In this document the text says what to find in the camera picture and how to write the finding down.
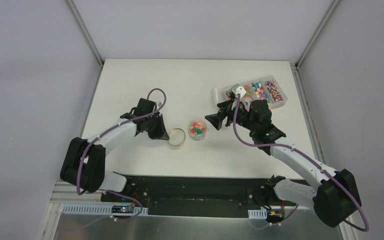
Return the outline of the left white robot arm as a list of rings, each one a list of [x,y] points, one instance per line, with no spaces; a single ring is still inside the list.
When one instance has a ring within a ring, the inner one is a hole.
[[[133,189],[126,185],[127,178],[106,169],[106,157],[123,143],[146,132],[151,140],[170,139],[164,125],[162,107],[149,99],[141,98],[136,107],[120,116],[109,129],[89,138],[73,138],[61,167],[60,179],[83,191],[113,191],[120,202],[132,198]]]

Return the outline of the clear plastic scoop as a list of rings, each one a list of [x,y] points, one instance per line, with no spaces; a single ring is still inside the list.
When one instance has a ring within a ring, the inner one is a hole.
[[[228,100],[226,93],[218,87],[213,87],[211,89],[211,98],[212,98],[212,102],[213,102],[214,106],[216,106],[216,107],[219,103],[222,103],[222,102],[225,102],[226,100]]]

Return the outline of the clear plastic jar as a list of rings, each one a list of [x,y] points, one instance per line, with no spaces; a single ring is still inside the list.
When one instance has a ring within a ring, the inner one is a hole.
[[[188,134],[194,141],[202,141],[208,131],[206,123],[201,119],[191,121],[188,128]]]

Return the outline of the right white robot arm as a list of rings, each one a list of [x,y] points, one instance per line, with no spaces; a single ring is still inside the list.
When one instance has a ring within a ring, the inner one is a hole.
[[[220,130],[225,125],[232,126],[235,133],[238,132],[237,126],[249,130],[253,142],[240,139],[241,143],[283,162],[307,182],[300,184],[284,177],[274,178],[263,192],[268,204],[276,205],[280,201],[296,203],[314,210],[317,217],[332,228],[340,223],[355,227],[347,219],[358,212],[364,223],[364,227],[358,230],[368,231],[369,224],[354,175],[347,169],[336,170],[300,150],[272,123],[272,112],[266,100],[253,101],[249,109],[234,99],[221,102],[217,107],[217,113],[205,116],[215,129]]]

